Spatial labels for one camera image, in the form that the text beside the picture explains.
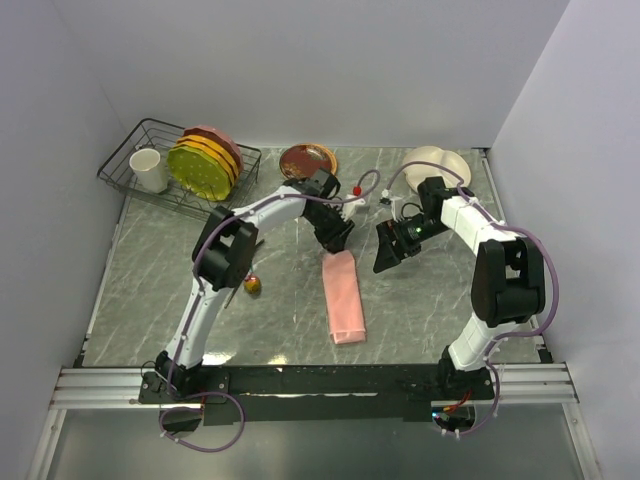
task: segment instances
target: pink cloth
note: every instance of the pink cloth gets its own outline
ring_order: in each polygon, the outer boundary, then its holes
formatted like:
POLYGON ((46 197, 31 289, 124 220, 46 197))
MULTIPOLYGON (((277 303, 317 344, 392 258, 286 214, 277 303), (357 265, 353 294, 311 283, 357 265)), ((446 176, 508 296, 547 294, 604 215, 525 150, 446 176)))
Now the pink cloth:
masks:
POLYGON ((356 261, 348 250, 327 254, 322 281, 329 314, 329 334, 335 344, 364 342, 366 329, 356 277, 356 261))

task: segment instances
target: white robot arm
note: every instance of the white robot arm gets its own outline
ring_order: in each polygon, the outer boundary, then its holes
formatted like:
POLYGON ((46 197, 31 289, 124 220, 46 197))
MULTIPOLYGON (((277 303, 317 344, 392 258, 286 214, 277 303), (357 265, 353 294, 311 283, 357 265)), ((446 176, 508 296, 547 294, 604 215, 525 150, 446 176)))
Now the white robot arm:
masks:
POLYGON ((496 336, 516 330, 543 310, 543 257, 528 238, 496 228, 496 219, 475 208, 475 198, 467 200, 457 189, 447 189, 442 177, 425 179, 418 193, 421 213, 377 226, 380 246, 374 272, 398 265, 418 254, 421 242, 453 230, 477 257, 471 288, 473 313, 460 336, 445 349, 441 364, 448 362, 452 375, 474 372, 484 368, 496 336), (518 275, 507 276, 507 269, 518 275))
POLYGON ((328 203, 310 200, 327 199, 339 188, 336 177, 320 169, 313 178, 287 180, 273 194, 246 207, 213 210, 193 251, 194 280, 185 311, 167 348, 156 359, 156 370, 162 377, 177 390, 188 390, 187 384, 202 363, 207 336, 225 298, 250 269, 258 234, 304 217, 327 251, 344 250, 354 227, 348 218, 352 209, 345 213, 328 203), (220 233, 205 247, 216 229, 221 229, 220 233))
MULTIPOLYGON (((299 193, 300 191, 293 187, 282 186, 272 195, 269 195, 269 197, 280 197, 281 195, 299 193)), ((259 229, 260 235, 266 234, 269 230, 288 220, 301 217, 307 203, 307 200, 302 198, 284 198, 269 203, 259 211, 253 211, 253 209, 259 203, 263 203, 264 200, 265 199, 262 199, 259 202, 236 209, 233 212, 236 216, 248 212, 249 215, 243 217, 243 221, 253 224, 256 229, 259 229)), ((223 287, 214 290, 213 285, 207 280, 200 279, 200 281, 198 281, 195 278, 193 279, 191 295, 189 296, 185 311, 182 314, 180 325, 166 349, 169 358, 178 358, 178 365, 186 369, 195 367, 202 362, 207 336, 211 331, 218 312, 222 308, 225 298, 232 290, 233 287, 223 287), (200 288, 200 283, 204 285, 204 294, 200 288), (189 321, 190 315, 192 315, 193 318, 187 332, 183 334, 182 332, 184 331, 185 324, 189 321), (183 340, 183 346, 179 356, 176 356, 181 339, 183 340)))

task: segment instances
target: yellow plate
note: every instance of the yellow plate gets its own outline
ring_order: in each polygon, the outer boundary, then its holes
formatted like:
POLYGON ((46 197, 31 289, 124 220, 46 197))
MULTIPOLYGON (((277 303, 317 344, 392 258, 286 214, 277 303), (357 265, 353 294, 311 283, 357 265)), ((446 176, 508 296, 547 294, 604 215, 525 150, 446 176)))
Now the yellow plate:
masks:
POLYGON ((202 135, 191 134, 191 135, 185 135, 184 137, 180 138, 176 143, 181 143, 184 140, 192 140, 194 142, 202 143, 203 145, 206 145, 207 147, 218 152, 220 155, 222 155, 222 158, 224 158, 227 161, 227 163, 231 165, 231 168, 233 169, 233 173, 235 173, 236 178, 238 178, 238 175, 240 175, 240 169, 238 167, 238 163, 233 159, 229 151, 226 148, 224 148, 222 145, 217 143, 216 141, 211 140, 210 138, 207 138, 207 137, 203 137, 202 135))
POLYGON ((167 165, 171 175, 199 197, 219 202, 231 192, 227 172, 202 150, 176 145, 169 150, 167 165))
POLYGON ((186 139, 184 137, 181 138, 180 140, 178 140, 177 145, 186 145, 186 146, 189 146, 189 147, 193 147, 193 148, 195 148, 197 150, 202 150, 210 158, 212 158, 215 162, 219 163, 222 168, 224 168, 225 172, 227 172, 227 174, 229 175, 229 179, 231 180, 231 184, 235 184, 236 183, 236 179, 238 178, 238 175, 234 172, 234 169, 231 167, 231 165, 227 161, 224 160, 222 155, 220 155, 214 149, 210 148, 208 145, 205 145, 205 144, 200 143, 200 142, 193 141, 191 139, 186 139))

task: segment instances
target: wire dish rack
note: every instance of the wire dish rack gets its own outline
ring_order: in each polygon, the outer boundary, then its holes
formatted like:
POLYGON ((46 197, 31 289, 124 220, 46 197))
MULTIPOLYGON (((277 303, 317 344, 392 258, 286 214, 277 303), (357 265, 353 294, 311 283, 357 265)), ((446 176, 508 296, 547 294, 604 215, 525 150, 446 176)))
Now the wire dish rack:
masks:
MULTIPOLYGON (((168 168, 167 153, 182 137, 183 132, 184 127, 162 120, 154 118, 141 120, 102 164, 98 170, 98 178, 127 195, 200 220, 209 218, 209 213, 217 205, 224 205, 227 208, 242 205, 251 187, 258 182, 262 158, 260 150, 246 145, 238 144, 244 157, 244 170, 240 173, 229 196, 222 202, 213 202, 197 196, 171 175, 169 175, 169 187, 162 193, 152 193, 138 182, 138 178, 129 166, 129 157, 141 148, 154 148, 160 152, 165 168, 168 168)), ((199 184, 199 186, 203 189, 211 189, 208 185, 199 184)))

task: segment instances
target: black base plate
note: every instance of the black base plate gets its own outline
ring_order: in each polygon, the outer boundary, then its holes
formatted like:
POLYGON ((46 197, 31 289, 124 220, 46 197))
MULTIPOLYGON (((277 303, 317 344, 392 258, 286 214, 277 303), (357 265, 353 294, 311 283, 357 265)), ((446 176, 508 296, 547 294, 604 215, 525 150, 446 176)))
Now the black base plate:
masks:
MULTIPOLYGON (((471 384, 443 391, 437 365, 283 365, 202 366, 197 391, 223 391, 242 405, 247 421, 401 418, 431 421, 431 402, 457 400, 472 390, 472 399, 493 398, 485 370, 471 384)), ((156 372, 144 375, 143 404, 199 404, 172 399, 156 372)), ((204 425, 228 425, 238 419, 235 405, 208 397, 204 425)))

